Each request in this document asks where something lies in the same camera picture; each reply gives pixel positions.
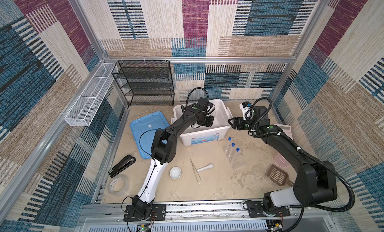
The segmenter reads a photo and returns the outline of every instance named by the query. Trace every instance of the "mesh basket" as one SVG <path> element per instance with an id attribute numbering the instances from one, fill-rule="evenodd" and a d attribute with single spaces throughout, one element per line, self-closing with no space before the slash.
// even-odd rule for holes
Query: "mesh basket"
<path id="1" fill-rule="evenodd" d="M 115 64 L 101 65 L 65 116 L 70 126 L 89 126 L 99 109 L 112 81 Z"/>
<path id="2" fill-rule="evenodd" d="M 173 105 L 169 61 L 118 61 L 113 77 L 129 105 Z"/>

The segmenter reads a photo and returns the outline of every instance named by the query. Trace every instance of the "stapler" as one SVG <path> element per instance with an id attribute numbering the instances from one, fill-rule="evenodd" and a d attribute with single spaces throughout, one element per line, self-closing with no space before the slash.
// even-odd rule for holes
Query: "stapler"
<path id="1" fill-rule="evenodd" d="M 112 169 L 108 171 L 108 174 L 111 178 L 113 178 L 116 175 L 118 175 L 120 172 L 125 170 L 126 168 L 130 167 L 135 162 L 136 162 L 136 158 L 134 158 L 129 154 L 126 157 L 122 158 L 122 160 L 118 162 L 117 165 L 112 167 Z"/>

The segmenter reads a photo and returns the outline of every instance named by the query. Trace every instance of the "plastic storage bin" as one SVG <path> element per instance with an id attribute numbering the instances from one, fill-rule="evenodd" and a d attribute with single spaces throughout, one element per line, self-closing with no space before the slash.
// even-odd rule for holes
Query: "plastic storage bin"
<path id="1" fill-rule="evenodd" d="M 210 102 L 215 105 L 215 110 L 211 114 L 215 117 L 213 125 L 211 127 L 200 126 L 197 129 L 192 129 L 189 126 L 180 135 L 183 145 L 188 146 L 223 139 L 228 129 L 231 128 L 228 119 L 233 116 L 229 108 L 226 108 L 223 101 L 219 99 L 210 100 Z M 176 105 L 173 108 L 173 113 L 175 117 L 171 118 L 172 123 L 182 116 L 181 105 Z"/>
<path id="2" fill-rule="evenodd" d="M 139 153 L 143 159 L 149 159 L 151 157 L 149 154 L 151 154 L 151 146 L 156 130 L 149 131 L 141 137 L 141 147 L 149 154 L 145 153 L 140 148 L 140 136 L 150 129 L 165 129 L 168 126 L 168 121 L 166 120 L 164 114 L 160 111 L 156 111 L 131 122 L 133 138 L 136 141 L 137 148 L 139 149 Z"/>

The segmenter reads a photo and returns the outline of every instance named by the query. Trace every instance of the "work surface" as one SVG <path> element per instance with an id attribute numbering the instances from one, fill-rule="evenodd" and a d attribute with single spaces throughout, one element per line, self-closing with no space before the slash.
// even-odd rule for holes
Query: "work surface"
<path id="1" fill-rule="evenodd" d="M 224 102 L 229 107 L 233 116 L 242 116 L 239 102 Z M 155 111 L 161 111 L 168 122 L 173 115 L 173 106 L 131 106 L 128 120 L 113 162 L 116 165 L 126 155 L 131 154 L 136 162 L 120 174 L 129 180 L 128 194 L 115 196 L 104 191 L 102 203 L 119 203 L 126 196 L 134 196 L 141 189 L 147 175 L 150 159 L 142 159 L 133 138 L 130 124 L 133 120 Z M 277 121 L 272 112 L 269 112 L 271 124 Z M 225 156 L 225 147 L 228 136 L 232 137 L 236 147 L 241 148 L 243 167 L 233 170 Z M 262 198 L 265 192 L 279 190 L 285 186 L 278 186 L 266 177 L 266 172 L 273 163 L 276 150 L 265 144 L 261 139 L 248 136 L 246 131 L 229 129 L 226 137 L 219 141 L 212 141 L 192 146 L 184 146 L 181 139 L 177 141 L 176 156 L 166 167 L 159 185 L 157 186 L 155 201 L 199 201 L 216 199 L 247 199 Z M 209 163 L 214 167 L 199 173 L 201 181 L 196 181 L 192 169 L 192 159 L 198 169 Z M 182 174 L 178 179 L 172 179 L 169 171 L 172 167 L 180 167 Z M 295 181 L 296 173 L 290 166 L 284 168 L 289 174 L 289 179 Z M 108 177 L 107 186 L 112 181 Z"/>

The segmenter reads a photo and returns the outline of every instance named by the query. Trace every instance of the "tape roll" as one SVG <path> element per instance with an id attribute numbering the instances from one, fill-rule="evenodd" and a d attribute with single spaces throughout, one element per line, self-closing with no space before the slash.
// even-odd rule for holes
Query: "tape roll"
<path id="1" fill-rule="evenodd" d="M 128 194 L 129 180 L 124 175 L 118 175 L 108 185 L 108 192 L 114 196 Z"/>

